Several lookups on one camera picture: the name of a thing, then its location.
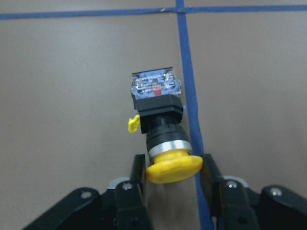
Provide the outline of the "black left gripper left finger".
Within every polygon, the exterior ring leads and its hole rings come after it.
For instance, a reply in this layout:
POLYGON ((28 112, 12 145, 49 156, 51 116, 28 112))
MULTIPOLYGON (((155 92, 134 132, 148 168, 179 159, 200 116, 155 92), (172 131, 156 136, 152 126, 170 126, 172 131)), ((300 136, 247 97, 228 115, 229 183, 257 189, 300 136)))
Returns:
POLYGON ((130 177, 115 188, 118 230, 152 230, 145 206, 145 155, 134 156, 130 177))

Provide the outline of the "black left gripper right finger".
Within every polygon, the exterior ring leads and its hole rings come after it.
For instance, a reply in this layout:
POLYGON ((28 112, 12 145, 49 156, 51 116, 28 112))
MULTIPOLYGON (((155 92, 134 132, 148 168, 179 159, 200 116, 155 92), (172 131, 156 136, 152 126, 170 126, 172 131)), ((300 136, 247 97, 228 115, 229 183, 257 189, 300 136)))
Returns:
POLYGON ((222 175, 211 154, 202 154, 201 187, 217 230, 259 230, 249 189, 222 175))

